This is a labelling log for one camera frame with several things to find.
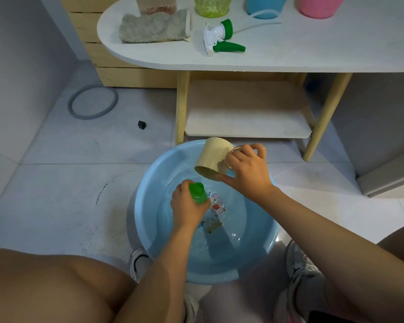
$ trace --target gray rubber ring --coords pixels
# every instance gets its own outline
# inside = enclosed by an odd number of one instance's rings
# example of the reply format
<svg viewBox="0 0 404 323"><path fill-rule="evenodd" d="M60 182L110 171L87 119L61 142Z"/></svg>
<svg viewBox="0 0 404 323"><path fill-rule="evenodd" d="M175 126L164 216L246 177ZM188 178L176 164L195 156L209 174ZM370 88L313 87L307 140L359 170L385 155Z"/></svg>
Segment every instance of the gray rubber ring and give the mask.
<svg viewBox="0 0 404 323"><path fill-rule="evenodd" d="M113 99L112 103L105 110L103 110L103 111L101 111L99 113L96 113L96 114L92 114L92 115L79 115L79 114L76 114L73 111L73 102L75 101L76 97L80 96L83 92L86 92L86 91L88 91L90 89L100 88L100 87L107 88L107 89L111 90L114 93L114 99ZM97 119L97 118L100 118L101 116L107 114L108 112L110 112L117 105L118 101L119 101L119 94L117 93L117 90L115 88L105 87L101 83L91 84L91 85L85 86L85 87L77 90L75 92L75 94L73 94L72 97L70 97L70 99L68 100L68 111L69 111L70 115L72 117L76 118L76 119L81 119L81 120Z"/></svg>

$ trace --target hand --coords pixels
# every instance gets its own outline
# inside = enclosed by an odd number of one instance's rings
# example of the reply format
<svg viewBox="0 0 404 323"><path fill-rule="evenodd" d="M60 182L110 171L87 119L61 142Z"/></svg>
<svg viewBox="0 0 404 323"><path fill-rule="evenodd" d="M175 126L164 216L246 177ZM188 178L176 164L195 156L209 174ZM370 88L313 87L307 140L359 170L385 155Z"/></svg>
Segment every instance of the hand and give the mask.
<svg viewBox="0 0 404 323"><path fill-rule="evenodd" d="M235 178L219 173L218 179L260 204L271 193L271 182L266 165L266 148L262 144L245 144L226 157Z"/></svg>
<svg viewBox="0 0 404 323"><path fill-rule="evenodd" d="M197 204L189 191L192 180L184 180L172 193L171 207L173 210L173 228L189 229L194 233L203 215L209 209L211 201L208 198L205 203Z"/></svg>

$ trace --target person's right hand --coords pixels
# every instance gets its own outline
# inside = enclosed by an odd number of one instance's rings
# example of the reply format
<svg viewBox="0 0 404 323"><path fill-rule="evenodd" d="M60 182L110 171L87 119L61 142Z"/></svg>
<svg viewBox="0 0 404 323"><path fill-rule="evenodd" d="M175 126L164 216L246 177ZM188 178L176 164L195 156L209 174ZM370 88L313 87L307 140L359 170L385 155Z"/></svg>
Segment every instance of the person's right hand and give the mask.
<svg viewBox="0 0 404 323"><path fill-rule="evenodd" d="M226 157L235 178L219 173L218 179L260 204L273 190L266 164L266 148L262 144L245 144Z"/></svg>

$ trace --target oval tabletop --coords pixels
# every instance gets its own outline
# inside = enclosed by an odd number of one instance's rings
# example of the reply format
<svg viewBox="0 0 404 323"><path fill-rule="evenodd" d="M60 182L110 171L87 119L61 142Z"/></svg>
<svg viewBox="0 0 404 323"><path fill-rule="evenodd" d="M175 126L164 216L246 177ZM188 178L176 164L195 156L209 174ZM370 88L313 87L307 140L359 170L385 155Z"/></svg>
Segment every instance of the oval tabletop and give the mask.
<svg viewBox="0 0 404 323"><path fill-rule="evenodd" d="M345 0L329 19L300 14L295 0L287 0L279 19L248 18L245 0L233 0L229 13L207 19L194 12L193 0L177 0L178 9L192 12L191 42L123 44L119 26L126 13L139 16L136 0L120 0L100 17L97 33L116 57L142 67L167 70L267 72L403 72L404 0ZM203 44L206 23L226 18L239 26L231 42L245 53L215 53Z"/></svg>

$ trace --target blue plastic cup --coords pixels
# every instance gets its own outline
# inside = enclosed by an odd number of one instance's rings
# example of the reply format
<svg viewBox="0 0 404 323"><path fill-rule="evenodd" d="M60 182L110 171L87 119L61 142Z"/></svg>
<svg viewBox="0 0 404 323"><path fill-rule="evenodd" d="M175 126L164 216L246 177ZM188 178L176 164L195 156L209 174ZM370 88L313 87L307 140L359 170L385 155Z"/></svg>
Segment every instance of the blue plastic cup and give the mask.
<svg viewBox="0 0 404 323"><path fill-rule="evenodd" d="M247 12L249 15L255 12L272 9L278 12L283 10L284 4L287 0L247 0ZM259 19L273 19L276 15L272 13L264 13L256 16Z"/></svg>

